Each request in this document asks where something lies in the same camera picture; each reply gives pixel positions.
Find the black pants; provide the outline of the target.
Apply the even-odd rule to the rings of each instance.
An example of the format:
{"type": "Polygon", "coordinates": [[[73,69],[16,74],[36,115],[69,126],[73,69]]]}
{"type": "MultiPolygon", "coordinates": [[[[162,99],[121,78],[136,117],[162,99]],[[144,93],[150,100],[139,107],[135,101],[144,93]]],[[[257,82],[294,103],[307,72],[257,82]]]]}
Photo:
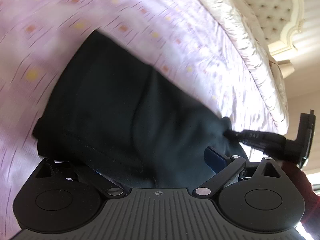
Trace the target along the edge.
{"type": "Polygon", "coordinates": [[[246,154],[227,138],[228,118],[94,31],[56,83],[33,136],[40,156],[76,161],[125,187],[195,189],[213,176],[212,146],[246,154]]]}

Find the cream white duvet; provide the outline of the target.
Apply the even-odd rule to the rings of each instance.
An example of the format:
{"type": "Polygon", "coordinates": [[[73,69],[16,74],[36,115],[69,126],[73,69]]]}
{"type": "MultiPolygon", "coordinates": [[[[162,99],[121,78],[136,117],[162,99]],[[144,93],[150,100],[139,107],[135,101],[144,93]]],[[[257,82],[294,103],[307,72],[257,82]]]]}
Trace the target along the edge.
{"type": "Polygon", "coordinates": [[[271,116],[271,130],[285,135],[289,110],[284,78],[253,10],[244,0],[199,1],[223,27],[244,60],[271,116]]]}

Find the cream tufted headboard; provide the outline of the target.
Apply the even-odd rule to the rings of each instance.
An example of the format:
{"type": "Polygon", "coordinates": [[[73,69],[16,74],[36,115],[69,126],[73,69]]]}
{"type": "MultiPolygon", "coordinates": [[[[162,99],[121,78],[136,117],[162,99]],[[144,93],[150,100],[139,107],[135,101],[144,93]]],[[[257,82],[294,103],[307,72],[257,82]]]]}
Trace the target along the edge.
{"type": "Polygon", "coordinates": [[[293,38],[302,32],[304,0],[244,0],[264,32],[269,51],[277,61],[296,53],[293,38]]]}

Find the pink patterned bed sheet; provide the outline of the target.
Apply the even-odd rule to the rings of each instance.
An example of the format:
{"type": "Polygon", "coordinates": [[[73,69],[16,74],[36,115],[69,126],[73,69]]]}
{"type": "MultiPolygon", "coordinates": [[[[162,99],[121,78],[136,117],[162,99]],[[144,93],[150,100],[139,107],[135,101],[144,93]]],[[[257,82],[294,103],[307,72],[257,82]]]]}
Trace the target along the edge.
{"type": "Polygon", "coordinates": [[[1,0],[1,239],[18,231],[12,202],[39,161],[35,121],[94,30],[229,117],[234,128],[272,131],[244,60],[199,0],[1,0]]]}

